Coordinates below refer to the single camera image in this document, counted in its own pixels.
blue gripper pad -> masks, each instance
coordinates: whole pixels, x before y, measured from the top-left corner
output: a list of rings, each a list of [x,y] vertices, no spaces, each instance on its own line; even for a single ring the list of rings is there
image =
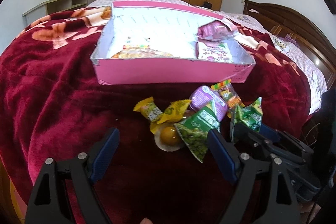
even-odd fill
[[[273,143],[277,143],[281,139],[277,131],[264,125],[263,123],[261,124],[259,134],[269,139]]]
[[[93,159],[92,162],[92,173],[89,179],[93,184],[104,177],[105,172],[109,167],[110,162],[113,158],[113,155],[118,148],[119,142],[120,142],[119,130],[116,128],[111,128],[106,133],[103,140],[96,143],[101,146],[101,149],[96,152],[97,156]]]
[[[208,132],[207,142],[224,179],[231,184],[235,184],[238,180],[236,168],[238,167],[237,165],[240,165],[240,162],[237,162],[237,155],[239,155],[238,151],[235,151],[236,148],[232,144],[227,143],[217,130],[212,129]],[[229,152],[224,148],[223,144],[232,146],[232,148],[230,147],[230,150],[233,152],[233,158],[236,159],[236,163]]]

red blanket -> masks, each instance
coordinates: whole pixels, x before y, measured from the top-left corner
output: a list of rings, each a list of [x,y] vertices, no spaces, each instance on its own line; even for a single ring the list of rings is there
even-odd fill
[[[116,127],[120,146],[95,187],[113,223],[139,223],[144,217],[161,224],[213,223],[232,187],[211,153],[201,164],[186,148],[158,149],[148,121],[132,111],[150,96],[163,110],[200,84],[99,85],[89,57],[109,18],[110,8],[47,16],[27,27],[0,57],[0,156],[11,180],[27,202],[46,158],[72,158],[107,127]],[[310,107],[305,75],[267,34],[239,29],[260,46],[247,48],[257,65],[244,84],[234,85],[236,91],[246,104],[261,96],[263,122],[298,137]],[[82,223],[78,207],[73,209]]]

purple container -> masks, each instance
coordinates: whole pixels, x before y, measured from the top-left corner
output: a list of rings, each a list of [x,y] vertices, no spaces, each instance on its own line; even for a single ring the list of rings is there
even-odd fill
[[[196,89],[189,99],[191,100],[190,108],[194,111],[199,111],[211,100],[215,100],[215,114],[219,122],[223,120],[227,112],[227,105],[223,99],[206,85]]]

green peas package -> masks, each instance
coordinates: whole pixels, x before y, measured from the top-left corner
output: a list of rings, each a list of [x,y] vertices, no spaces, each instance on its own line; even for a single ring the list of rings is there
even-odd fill
[[[231,142],[236,143],[233,130],[236,123],[242,122],[250,129],[259,132],[262,118],[263,110],[261,109],[261,97],[259,97],[247,107],[241,107],[240,105],[237,105],[231,118]]]
[[[210,101],[205,107],[189,118],[174,124],[181,139],[191,153],[203,163],[208,151],[207,136],[210,129],[219,130],[219,121],[214,113],[215,102]]]

bolt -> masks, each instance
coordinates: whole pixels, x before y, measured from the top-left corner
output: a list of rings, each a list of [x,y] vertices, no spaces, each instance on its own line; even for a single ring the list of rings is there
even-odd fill
[[[274,158],[274,162],[275,162],[277,165],[280,165],[280,164],[282,164],[282,159],[276,157],[276,158]]]
[[[87,156],[87,154],[85,152],[81,152],[81,153],[78,154],[78,158],[80,160],[84,160],[86,158],[86,156]]]
[[[45,163],[49,165],[49,164],[52,164],[53,161],[54,161],[53,158],[47,158],[47,159],[45,160]]]
[[[248,160],[250,158],[250,155],[248,153],[241,153],[240,154],[240,157],[243,159],[243,160]]]

